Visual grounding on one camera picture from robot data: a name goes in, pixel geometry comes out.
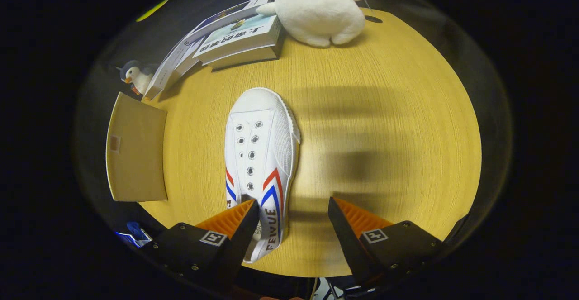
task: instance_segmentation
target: book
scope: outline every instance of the book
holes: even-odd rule
[[[207,34],[228,23],[255,14],[255,9],[257,7],[268,3],[269,1],[270,0],[246,1],[203,20],[193,30],[188,32],[187,35],[178,43],[176,43],[165,59],[163,59],[161,65],[153,75],[153,78],[151,78],[151,83],[149,83],[147,91],[145,91],[145,96],[150,99],[155,98],[155,96],[157,96],[161,91],[171,87],[176,80],[190,69],[196,62],[190,60],[188,57],[184,58],[184,55],[188,51],[190,51],[190,53],[194,52],[191,48],[196,50],[196,46],[198,47],[198,44],[203,41],[203,38],[207,36]],[[179,71],[176,71],[175,69],[183,61],[187,61],[187,63],[180,66]]]
[[[280,32],[277,15],[255,14],[213,31],[193,57],[203,65],[232,55],[240,57],[243,51],[275,46]]]
[[[278,57],[279,52],[275,48],[275,45],[265,46],[236,52],[232,55],[228,55],[225,57],[220,57],[211,62],[208,62],[207,66],[217,70],[217,69],[224,69],[226,67],[232,67],[235,65],[240,65],[242,63],[277,59]]]
[[[201,43],[205,40],[206,36],[200,38],[196,42],[192,43],[190,47],[186,50],[183,57],[177,63],[175,67],[175,72],[179,75],[179,77],[183,76],[189,69],[191,69],[196,63],[199,62],[199,59],[196,57],[192,57],[194,52],[197,51],[197,48],[201,45]]]

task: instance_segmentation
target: penguin figurine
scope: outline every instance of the penguin figurine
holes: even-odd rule
[[[296,40],[328,48],[358,36],[365,17],[356,5],[360,0],[275,0],[256,9],[258,14],[277,15]]]
[[[127,84],[131,84],[131,90],[140,95],[147,91],[154,73],[153,65],[143,67],[139,61],[131,60],[120,69],[120,79]]]

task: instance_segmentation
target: round table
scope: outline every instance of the round table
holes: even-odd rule
[[[302,134],[289,192],[289,234],[244,266],[288,276],[351,274],[327,217],[330,196],[443,240],[468,213],[479,183],[476,116],[463,84],[413,28],[382,11],[345,46],[288,36],[281,57],[221,71],[194,69],[147,104],[167,111],[167,201],[140,203],[170,228],[226,209],[223,139],[230,108],[266,87],[294,111]]]

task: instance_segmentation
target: stuffed animal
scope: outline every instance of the stuffed animal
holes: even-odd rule
[[[356,5],[360,0],[275,0],[257,8],[262,15],[275,15],[298,41],[327,48],[358,36],[365,18]]]
[[[131,84],[131,90],[140,95],[147,91],[154,73],[153,65],[143,66],[139,61],[131,60],[120,69],[120,79]]]

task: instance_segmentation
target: sneaker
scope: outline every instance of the sneaker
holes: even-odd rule
[[[298,164],[300,133],[281,97],[267,88],[245,91],[225,129],[227,207],[256,199],[260,220],[243,261],[253,263],[284,239],[290,183]]]

